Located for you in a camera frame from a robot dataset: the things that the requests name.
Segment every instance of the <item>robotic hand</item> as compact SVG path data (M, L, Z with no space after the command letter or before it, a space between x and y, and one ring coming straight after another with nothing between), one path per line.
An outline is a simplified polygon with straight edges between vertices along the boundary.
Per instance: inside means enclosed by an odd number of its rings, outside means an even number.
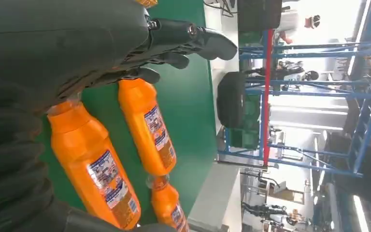
M40 117L85 87L157 81L144 64L184 68L187 54L236 52L218 32L151 19L133 0L0 0L0 232L118 231L54 198L38 160Z

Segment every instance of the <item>red pole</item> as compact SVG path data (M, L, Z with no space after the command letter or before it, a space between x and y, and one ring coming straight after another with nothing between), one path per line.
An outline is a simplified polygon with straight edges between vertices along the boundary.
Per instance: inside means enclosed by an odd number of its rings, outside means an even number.
M270 80L271 80L271 61L272 61L272 47L273 47L273 30L268 30L267 54L265 56L265 96L264 96L264 166L268 166L268 159L270 157L270 148L268 147L268 123L269 123L269 107L268 96L270 94Z

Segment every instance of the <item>green tabletop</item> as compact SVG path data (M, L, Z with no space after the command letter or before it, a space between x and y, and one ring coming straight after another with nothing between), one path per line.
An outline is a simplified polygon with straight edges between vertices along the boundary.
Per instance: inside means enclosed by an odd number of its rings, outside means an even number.
M205 24L201 0L160 0L149 13L152 17L187 20L199 26ZM189 66L183 70L170 65L151 66L161 74L161 80L156 84L157 100L178 157L170 181L180 193L181 204L187 215L216 155L209 64L197 55L190 55L189 59ZM120 110L117 89L116 84L87 89L83 92L82 100L91 115L110 132L112 143L140 200L140 223L155 222L150 190L145 184L147 173L143 170ZM50 148L50 126L45 117L43 125L39 140L45 144L46 150L41 158L49 165L55 195L72 206L84 209Z

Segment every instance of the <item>bottle label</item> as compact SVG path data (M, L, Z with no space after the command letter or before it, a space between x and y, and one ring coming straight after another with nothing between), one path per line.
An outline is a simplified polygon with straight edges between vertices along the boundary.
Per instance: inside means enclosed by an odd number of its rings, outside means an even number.
M120 176L111 152L106 150L99 159L88 165L87 171L121 228L125 228L133 220L137 204Z
M187 219L180 204L177 204L174 208L173 212L171 213L171 219L173 220L174 226L178 232L189 231Z
M151 111L145 114L144 119L153 136L154 145L160 154L163 165L167 168L175 160L175 151L158 106L156 105Z

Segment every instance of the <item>orange bottle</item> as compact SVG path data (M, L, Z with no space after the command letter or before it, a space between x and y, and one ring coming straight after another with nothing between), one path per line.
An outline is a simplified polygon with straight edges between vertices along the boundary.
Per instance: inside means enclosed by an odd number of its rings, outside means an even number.
M83 104L67 100L48 112L52 148L88 212L129 230L141 209L105 127Z
M157 4L157 0L137 0L137 2L143 5L145 8L149 8Z
M154 87L138 78L119 81L118 99L144 169L152 175L167 175L176 155L156 101Z
M151 188L151 205L158 222L169 225L178 232L189 232L178 192L169 184L168 175L158 177L149 175L147 185Z

